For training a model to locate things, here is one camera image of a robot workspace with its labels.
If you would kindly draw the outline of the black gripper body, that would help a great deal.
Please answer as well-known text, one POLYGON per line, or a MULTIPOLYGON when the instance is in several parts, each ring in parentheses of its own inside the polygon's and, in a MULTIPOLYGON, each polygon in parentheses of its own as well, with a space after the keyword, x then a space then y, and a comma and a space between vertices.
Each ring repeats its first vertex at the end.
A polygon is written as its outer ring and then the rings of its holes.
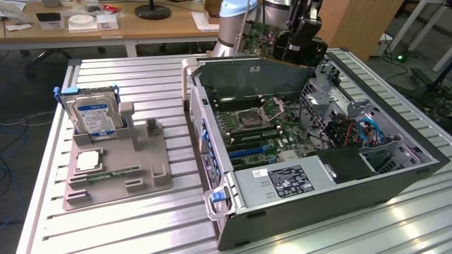
POLYGON ((291 0, 288 25, 296 25, 304 19, 319 20, 319 12, 323 0, 291 0))

